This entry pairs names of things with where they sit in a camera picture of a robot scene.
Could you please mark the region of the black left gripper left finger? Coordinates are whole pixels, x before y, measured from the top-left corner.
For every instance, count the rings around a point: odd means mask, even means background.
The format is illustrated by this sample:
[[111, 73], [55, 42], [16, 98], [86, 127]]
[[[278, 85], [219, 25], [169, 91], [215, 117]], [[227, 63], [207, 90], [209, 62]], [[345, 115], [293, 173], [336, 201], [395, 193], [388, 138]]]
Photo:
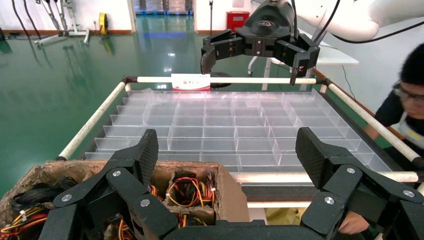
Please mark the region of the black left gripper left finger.
[[163, 240], [178, 221], [147, 188], [158, 152], [154, 129], [136, 145], [116, 151], [99, 173], [54, 199], [40, 239], [102, 240], [106, 221], [119, 216], [135, 239]]

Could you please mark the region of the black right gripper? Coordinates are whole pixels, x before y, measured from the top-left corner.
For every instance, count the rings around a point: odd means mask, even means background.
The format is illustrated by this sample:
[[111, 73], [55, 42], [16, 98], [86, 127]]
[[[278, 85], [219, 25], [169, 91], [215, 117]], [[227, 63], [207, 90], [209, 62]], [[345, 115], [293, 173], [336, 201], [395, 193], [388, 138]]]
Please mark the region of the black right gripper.
[[203, 39], [200, 71], [209, 74], [217, 60], [239, 55], [276, 57], [292, 68], [289, 84], [316, 66], [320, 47], [297, 28], [297, 15], [290, 1], [264, 1], [241, 28]]

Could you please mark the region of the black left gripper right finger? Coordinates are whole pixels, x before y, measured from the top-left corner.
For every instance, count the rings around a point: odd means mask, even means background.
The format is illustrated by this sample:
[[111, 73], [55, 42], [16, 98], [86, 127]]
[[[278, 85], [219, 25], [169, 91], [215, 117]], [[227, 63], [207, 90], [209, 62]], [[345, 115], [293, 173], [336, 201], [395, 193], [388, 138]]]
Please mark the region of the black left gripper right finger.
[[295, 151], [318, 194], [301, 226], [332, 239], [348, 212], [361, 215], [385, 240], [424, 237], [424, 197], [417, 190], [365, 167], [346, 148], [324, 143], [308, 127]]

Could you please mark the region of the person's bare hand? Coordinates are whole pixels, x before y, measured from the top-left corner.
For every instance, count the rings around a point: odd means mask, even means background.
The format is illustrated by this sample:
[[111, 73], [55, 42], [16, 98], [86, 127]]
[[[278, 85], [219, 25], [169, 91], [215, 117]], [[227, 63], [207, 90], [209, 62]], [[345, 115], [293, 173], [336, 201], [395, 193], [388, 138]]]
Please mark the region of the person's bare hand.
[[343, 234], [353, 235], [365, 231], [369, 226], [370, 224], [361, 215], [349, 211], [338, 231]]

